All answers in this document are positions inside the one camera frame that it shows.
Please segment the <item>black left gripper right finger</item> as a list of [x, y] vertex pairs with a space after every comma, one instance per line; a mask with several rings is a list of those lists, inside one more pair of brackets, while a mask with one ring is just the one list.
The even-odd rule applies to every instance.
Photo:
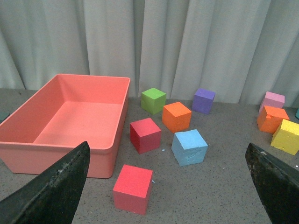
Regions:
[[299, 222], [299, 171], [249, 143], [245, 159], [266, 213], [273, 224]]

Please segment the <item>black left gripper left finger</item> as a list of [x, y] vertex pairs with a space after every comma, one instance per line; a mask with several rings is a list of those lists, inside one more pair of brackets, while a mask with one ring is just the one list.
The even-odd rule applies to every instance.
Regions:
[[86, 141], [0, 202], [2, 224], [70, 224], [86, 182]]

